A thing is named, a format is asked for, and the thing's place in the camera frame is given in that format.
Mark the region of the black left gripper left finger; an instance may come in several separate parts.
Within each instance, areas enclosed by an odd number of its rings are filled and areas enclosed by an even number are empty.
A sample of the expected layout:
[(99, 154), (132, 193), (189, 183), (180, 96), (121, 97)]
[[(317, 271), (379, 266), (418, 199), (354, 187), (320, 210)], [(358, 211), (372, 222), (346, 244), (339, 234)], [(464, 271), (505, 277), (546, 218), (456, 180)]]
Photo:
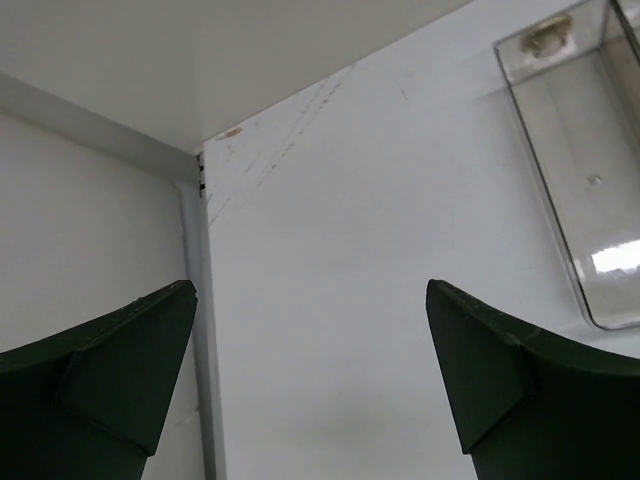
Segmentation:
[(156, 454), (197, 309), (179, 280), (1, 355), (4, 479), (139, 479)]

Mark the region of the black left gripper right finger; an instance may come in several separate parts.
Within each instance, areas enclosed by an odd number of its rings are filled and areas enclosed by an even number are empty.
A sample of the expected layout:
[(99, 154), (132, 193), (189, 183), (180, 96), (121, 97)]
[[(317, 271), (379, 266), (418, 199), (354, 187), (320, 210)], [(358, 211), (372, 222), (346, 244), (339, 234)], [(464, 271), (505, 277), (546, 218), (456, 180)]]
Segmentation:
[(639, 361), (570, 340), (432, 279), (426, 315), (480, 479), (636, 479)]

